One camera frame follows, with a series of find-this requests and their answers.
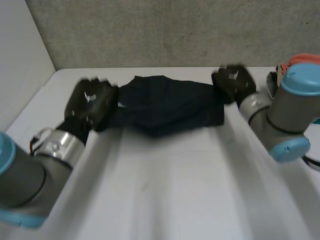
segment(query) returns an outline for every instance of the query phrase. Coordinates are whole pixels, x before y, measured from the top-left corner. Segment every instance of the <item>white table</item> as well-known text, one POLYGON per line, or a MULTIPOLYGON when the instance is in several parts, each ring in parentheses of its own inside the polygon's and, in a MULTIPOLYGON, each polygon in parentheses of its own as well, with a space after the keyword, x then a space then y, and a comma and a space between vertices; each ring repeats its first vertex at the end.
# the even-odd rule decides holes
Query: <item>white table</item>
MULTIPOLYGON (((64 69, 37 93, 7 133, 24 149, 63 120, 80 77, 119 86, 165 75, 211 83, 210 67, 64 69)), ((273 67, 251 67, 260 87, 273 67)), ((1 240, 315 240, 320 238, 320 172, 301 160, 278 165, 240 116, 159 140, 130 130, 92 132, 43 227, 0 224, 1 240)), ((319 126, 307 136, 319 141, 319 126)), ((310 155, 320 158, 312 145, 310 155)))

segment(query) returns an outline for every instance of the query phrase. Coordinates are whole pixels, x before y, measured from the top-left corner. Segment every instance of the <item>dark fabric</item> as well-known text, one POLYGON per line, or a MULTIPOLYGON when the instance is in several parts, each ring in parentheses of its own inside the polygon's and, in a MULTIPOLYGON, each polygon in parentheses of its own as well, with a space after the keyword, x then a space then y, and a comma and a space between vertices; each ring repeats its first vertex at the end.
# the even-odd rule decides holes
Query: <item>dark fabric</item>
POLYGON ((136 76, 119 93, 110 128, 133 127, 161 137, 224 123, 224 103, 210 84, 136 76))

